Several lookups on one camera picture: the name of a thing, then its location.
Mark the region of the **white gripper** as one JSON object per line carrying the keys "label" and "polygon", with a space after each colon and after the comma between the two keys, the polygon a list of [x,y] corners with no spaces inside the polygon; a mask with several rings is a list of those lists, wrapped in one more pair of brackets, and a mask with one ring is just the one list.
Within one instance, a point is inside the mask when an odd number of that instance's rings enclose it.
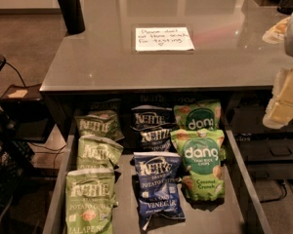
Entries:
{"label": "white gripper", "polygon": [[[288,21],[289,17],[272,26],[265,32],[262,40],[270,44],[283,42]],[[293,119],[293,67],[278,71],[272,94],[278,102],[270,100],[263,117],[263,125],[270,129],[281,129]]]}

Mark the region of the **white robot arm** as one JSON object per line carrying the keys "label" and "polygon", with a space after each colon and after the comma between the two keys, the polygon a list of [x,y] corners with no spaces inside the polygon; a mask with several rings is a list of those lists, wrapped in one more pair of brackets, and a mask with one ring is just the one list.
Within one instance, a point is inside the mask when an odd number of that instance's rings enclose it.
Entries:
{"label": "white robot arm", "polygon": [[[271,44],[283,43],[285,54],[293,58],[293,13],[282,19],[262,39]],[[275,76],[272,98],[266,108],[263,124],[270,129],[287,126],[293,119],[293,67],[280,69]]]}

